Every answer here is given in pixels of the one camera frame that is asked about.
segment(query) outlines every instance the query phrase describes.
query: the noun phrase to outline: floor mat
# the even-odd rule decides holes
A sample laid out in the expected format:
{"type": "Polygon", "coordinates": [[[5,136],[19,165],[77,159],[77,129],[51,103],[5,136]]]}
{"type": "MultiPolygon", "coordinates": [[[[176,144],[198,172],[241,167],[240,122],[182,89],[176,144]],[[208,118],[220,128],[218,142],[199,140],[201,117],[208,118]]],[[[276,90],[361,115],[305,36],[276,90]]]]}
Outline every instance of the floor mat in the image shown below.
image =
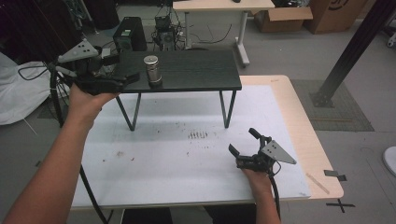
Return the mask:
{"type": "Polygon", "coordinates": [[[323,80],[292,80],[305,113],[316,131],[373,132],[370,121],[344,83],[335,92],[334,107],[314,107],[310,93],[317,92],[323,80]]]}

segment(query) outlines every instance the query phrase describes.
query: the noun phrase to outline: desk leg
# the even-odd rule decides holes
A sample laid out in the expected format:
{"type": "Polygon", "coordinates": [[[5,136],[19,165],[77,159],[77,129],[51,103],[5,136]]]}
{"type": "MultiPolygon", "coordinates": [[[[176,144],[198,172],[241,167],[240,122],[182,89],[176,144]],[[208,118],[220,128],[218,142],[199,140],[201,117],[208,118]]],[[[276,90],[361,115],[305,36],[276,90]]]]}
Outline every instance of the desk leg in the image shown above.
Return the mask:
{"type": "Polygon", "coordinates": [[[186,26],[186,43],[184,46],[185,49],[191,48],[189,17],[190,17],[190,12],[184,12],[184,25],[186,26]]]}
{"type": "Polygon", "coordinates": [[[134,121],[131,124],[131,121],[129,121],[128,115],[126,114],[125,108],[123,107],[120,97],[119,96],[116,97],[116,100],[117,100],[117,103],[119,103],[122,115],[125,117],[126,123],[128,124],[129,130],[131,130],[131,132],[134,131],[134,127],[136,126],[137,114],[139,113],[139,106],[140,106],[141,98],[142,98],[142,93],[139,92],[137,95],[136,107],[134,109],[134,121]]]}
{"type": "Polygon", "coordinates": [[[233,102],[235,101],[236,91],[233,91],[233,95],[231,96],[230,108],[228,109],[228,116],[225,114],[222,91],[220,91],[219,94],[220,94],[220,102],[221,102],[221,111],[224,119],[224,128],[228,128],[230,126],[231,114],[233,113],[233,102]]]}
{"type": "Polygon", "coordinates": [[[238,49],[239,54],[241,55],[242,59],[242,64],[244,67],[250,64],[250,61],[248,60],[248,55],[245,50],[244,46],[244,35],[245,35],[245,28],[247,26],[247,20],[248,20],[248,12],[244,11],[242,13],[242,20],[241,20],[241,27],[239,28],[239,37],[236,37],[236,46],[238,49]]]}

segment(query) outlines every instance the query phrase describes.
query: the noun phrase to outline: black tape mark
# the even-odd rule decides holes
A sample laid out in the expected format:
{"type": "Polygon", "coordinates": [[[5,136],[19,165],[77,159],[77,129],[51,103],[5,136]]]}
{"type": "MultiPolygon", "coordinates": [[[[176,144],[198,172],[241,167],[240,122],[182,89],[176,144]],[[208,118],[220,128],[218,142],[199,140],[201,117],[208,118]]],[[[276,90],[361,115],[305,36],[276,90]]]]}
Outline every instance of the black tape mark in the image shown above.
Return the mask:
{"type": "Polygon", "coordinates": [[[336,172],[336,171],[324,170],[324,174],[325,174],[326,176],[335,176],[335,177],[338,176],[338,172],[336,172]]]}
{"type": "Polygon", "coordinates": [[[344,207],[356,207],[354,204],[351,203],[341,203],[340,199],[337,199],[338,203],[326,203],[327,206],[340,206],[341,211],[343,213],[346,212],[346,210],[344,209],[344,207]]]}
{"type": "Polygon", "coordinates": [[[345,175],[339,175],[337,176],[338,181],[347,181],[347,177],[345,175]]]}
{"type": "Polygon", "coordinates": [[[338,181],[347,181],[347,177],[345,175],[339,175],[338,172],[336,171],[329,171],[329,170],[324,170],[324,174],[326,176],[334,176],[337,177],[338,181]]]}

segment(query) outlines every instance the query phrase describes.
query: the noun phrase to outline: metal canister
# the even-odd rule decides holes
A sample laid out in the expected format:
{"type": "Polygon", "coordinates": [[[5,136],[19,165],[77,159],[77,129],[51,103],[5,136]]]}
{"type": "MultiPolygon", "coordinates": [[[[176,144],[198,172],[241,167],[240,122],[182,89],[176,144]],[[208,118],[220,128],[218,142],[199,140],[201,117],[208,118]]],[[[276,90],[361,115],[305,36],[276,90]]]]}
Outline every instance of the metal canister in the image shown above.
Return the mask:
{"type": "Polygon", "coordinates": [[[149,55],[144,60],[149,84],[160,84],[162,76],[159,73],[159,62],[157,56],[149,55]]]}

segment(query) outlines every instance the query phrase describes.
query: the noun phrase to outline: white table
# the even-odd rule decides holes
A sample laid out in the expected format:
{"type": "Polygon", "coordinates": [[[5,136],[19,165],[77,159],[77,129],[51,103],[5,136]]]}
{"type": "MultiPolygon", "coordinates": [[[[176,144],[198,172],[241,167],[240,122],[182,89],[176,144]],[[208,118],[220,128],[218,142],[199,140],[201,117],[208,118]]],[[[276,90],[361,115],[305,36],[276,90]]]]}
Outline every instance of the white table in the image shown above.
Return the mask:
{"type": "MultiPolygon", "coordinates": [[[[244,87],[254,84],[263,89],[244,98],[243,88],[229,129],[221,123],[219,103],[205,107],[211,104],[213,92],[181,97],[166,93],[158,99],[147,94],[134,133],[120,109],[106,105],[83,157],[98,203],[103,208],[251,203],[248,182],[227,150],[231,143],[241,155],[257,153],[259,142],[248,133],[249,127],[271,135],[298,162],[296,166],[282,163],[276,176],[281,200],[342,197],[337,178],[323,173],[332,167],[289,80],[259,76],[241,77],[241,81],[244,87]],[[260,111],[261,120],[241,114],[254,110],[260,111]]],[[[126,96],[126,105],[134,100],[130,97],[126,96]]],[[[128,105],[132,110],[133,102],[128,105]]],[[[92,207],[91,202],[78,181],[73,208],[86,207],[92,207]]]]}
{"type": "Polygon", "coordinates": [[[191,48],[189,16],[194,11],[242,11],[239,36],[236,38],[236,46],[244,66],[249,65],[248,55],[244,47],[245,27],[250,10],[266,10],[275,7],[271,0],[241,0],[235,3],[233,0],[189,0],[175,2],[173,9],[185,13],[186,26],[186,49],[191,48]]]}

